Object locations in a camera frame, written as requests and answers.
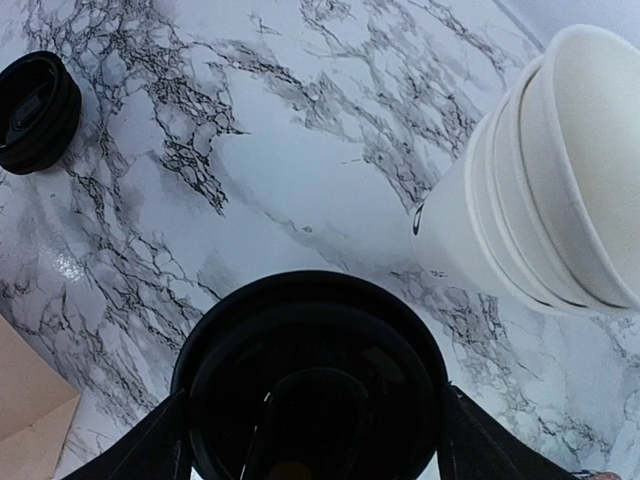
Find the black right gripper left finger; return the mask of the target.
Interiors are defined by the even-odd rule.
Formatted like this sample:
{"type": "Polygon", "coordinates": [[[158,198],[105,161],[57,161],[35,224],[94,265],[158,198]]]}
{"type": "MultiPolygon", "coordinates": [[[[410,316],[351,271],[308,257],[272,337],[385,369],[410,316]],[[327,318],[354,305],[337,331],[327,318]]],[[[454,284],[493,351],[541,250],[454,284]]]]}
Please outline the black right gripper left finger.
{"type": "Polygon", "coordinates": [[[167,397],[112,447],[65,480],[176,480],[191,477],[187,394],[167,397]]]}

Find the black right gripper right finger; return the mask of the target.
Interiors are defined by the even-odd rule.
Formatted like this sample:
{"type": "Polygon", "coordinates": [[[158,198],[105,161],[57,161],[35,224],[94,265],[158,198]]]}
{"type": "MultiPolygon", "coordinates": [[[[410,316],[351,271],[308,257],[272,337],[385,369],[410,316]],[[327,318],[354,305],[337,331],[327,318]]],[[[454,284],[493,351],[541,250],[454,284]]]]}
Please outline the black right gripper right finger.
{"type": "Polygon", "coordinates": [[[441,394],[442,430],[437,459],[442,479],[572,479],[529,448],[455,385],[441,394]]]}

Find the brown paper takeout bag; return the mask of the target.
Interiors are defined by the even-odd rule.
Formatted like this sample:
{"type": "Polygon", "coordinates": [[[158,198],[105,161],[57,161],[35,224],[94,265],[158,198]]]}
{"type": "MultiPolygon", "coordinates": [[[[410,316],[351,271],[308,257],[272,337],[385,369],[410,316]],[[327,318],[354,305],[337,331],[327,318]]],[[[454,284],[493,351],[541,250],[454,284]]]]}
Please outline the brown paper takeout bag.
{"type": "Polygon", "coordinates": [[[1,321],[1,477],[51,479],[79,393],[1,321]]]}

